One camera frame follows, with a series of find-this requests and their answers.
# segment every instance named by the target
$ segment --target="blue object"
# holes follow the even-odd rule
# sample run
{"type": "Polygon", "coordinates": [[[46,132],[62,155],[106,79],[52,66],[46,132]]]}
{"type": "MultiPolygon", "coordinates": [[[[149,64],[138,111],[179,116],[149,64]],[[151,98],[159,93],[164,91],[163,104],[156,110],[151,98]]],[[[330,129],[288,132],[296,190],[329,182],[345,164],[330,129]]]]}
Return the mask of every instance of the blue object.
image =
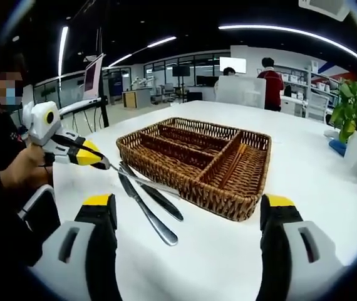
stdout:
{"type": "Polygon", "coordinates": [[[329,142],[329,146],[334,149],[336,152],[340,154],[341,157],[344,157],[346,153],[347,145],[345,143],[340,142],[339,140],[333,139],[329,142]]]}

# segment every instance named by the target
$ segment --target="air conditioner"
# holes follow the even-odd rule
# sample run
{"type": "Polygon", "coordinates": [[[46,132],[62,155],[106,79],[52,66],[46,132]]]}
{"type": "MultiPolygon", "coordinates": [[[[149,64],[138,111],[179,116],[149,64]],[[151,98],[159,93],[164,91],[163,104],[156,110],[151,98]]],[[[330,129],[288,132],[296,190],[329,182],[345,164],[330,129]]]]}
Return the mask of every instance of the air conditioner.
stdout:
{"type": "Polygon", "coordinates": [[[344,21],[349,14],[347,0],[298,0],[300,8],[325,14],[337,21],[344,21]]]}

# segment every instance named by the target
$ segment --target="butter knife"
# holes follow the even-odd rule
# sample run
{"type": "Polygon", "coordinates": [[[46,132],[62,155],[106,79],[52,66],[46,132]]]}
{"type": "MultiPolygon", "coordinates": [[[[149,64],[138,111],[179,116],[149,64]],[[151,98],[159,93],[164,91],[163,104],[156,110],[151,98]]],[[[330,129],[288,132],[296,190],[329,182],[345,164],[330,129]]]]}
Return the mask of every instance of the butter knife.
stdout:
{"type": "MultiPolygon", "coordinates": [[[[120,167],[130,176],[136,177],[134,174],[133,170],[131,169],[130,166],[128,166],[127,163],[121,161],[120,162],[120,167]]],[[[179,221],[183,221],[184,218],[181,214],[181,212],[177,209],[176,206],[172,204],[163,194],[161,194],[159,191],[157,191],[155,188],[149,187],[147,185],[144,185],[142,183],[138,183],[138,185],[141,186],[141,188],[153,199],[155,200],[156,203],[161,205],[161,207],[166,210],[171,216],[176,218],[179,221]]]]}
{"type": "Polygon", "coordinates": [[[174,246],[178,242],[177,235],[172,232],[163,222],[157,218],[156,215],[148,208],[148,206],[143,202],[142,198],[136,192],[130,181],[127,179],[126,176],[123,174],[118,174],[120,182],[123,185],[125,192],[128,194],[129,197],[133,198],[138,205],[141,207],[142,211],[144,212],[145,216],[151,223],[152,227],[158,233],[159,237],[165,242],[168,246],[174,246]]]}

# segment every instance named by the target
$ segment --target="tabletop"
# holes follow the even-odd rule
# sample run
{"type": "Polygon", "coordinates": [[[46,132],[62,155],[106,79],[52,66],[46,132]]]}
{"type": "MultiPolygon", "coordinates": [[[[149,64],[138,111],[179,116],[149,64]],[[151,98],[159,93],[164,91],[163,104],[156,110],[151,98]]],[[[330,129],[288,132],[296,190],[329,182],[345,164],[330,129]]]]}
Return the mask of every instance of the tabletop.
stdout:
{"type": "MultiPolygon", "coordinates": [[[[357,178],[329,148],[323,135],[327,125],[258,108],[199,101],[128,119],[87,138],[117,165],[117,138],[170,117],[270,135],[264,192],[294,201],[303,219],[314,221],[334,241],[344,265],[356,258],[357,178]]],[[[150,209],[178,236],[178,244],[170,247],[125,194],[116,172],[55,164],[53,176],[62,222],[74,219],[87,197],[116,195],[116,278],[124,301],[255,300],[262,280],[259,204],[248,220],[238,223],[164,194],[183,214],[184,221],[179,222],[133,183],[150,209]]]]}

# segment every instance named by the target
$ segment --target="ceiling light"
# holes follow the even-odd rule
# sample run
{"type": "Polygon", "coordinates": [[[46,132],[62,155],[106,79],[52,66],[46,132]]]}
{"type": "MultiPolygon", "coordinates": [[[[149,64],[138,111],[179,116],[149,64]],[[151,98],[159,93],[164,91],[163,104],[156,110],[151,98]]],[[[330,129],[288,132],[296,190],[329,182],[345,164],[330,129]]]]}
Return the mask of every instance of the ceiling light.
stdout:
{"type": "Polygon", "coordinates": [[[61,76],[61,65],[63,62],[63,53],[65,52],[65,44],[67,38],[68,27],[63,27],[60,38],[60,49],[59,49],[59,64],[58,64],[58,75],[61,76]]]}
{"type": "Polygon", "coordinates": [[[219,26],[219,29],[272,29],[272,30],[279,30],[279,31],[287,31],[290,33],[298,33],[298,34],[303,34],[305,36],[310,36],[312,38],[315,38],[317,40],[324,41],[326,43],[332,44],[333,46],[340,48],[344,50],[345,52],[351,54],[355,58],[357,58],[357,53],[354,52],[353,50],[343,46],[342,44],[339,44],[331,39],[327,39],[323,36],[318,36],[317,34],[314,33],[308,33],[307,31],[303,30],[298,30],[294,28],[287,28],[287,27],[280,27],[280,26],[271,26],[271,25],[228,25],[228,26],[219,26]]]}
{"type": "Polygon", "coordinates": [[[149,44],[147,47],[148,47],[148,48],[152,48],[152,47],[155,47],[155,46],[157,46],[157,45],[160,45],[160,44],[163,44],[163,43],[166,43],[166,42],[169,42],[169,41],[173,41],[173,40],[175,40],[175,39],[177,39],[175,36],[171,36],[171,37],[169,37],[169,38],[160,40],[160,41],[158,41],[158,42],[149,44]]]}
{"type": "Polygon", "coordinates": [[[125,60],[126,58],[129,58],[130,56],[132,56],[132,54],[129,54],[129,55],[123,56],[122,58],[119,58],[117,61],[114,61],[112,64],[110,64],[109,67],[112,67],[112,66],[118,64],[119,62],[125,60]]]}

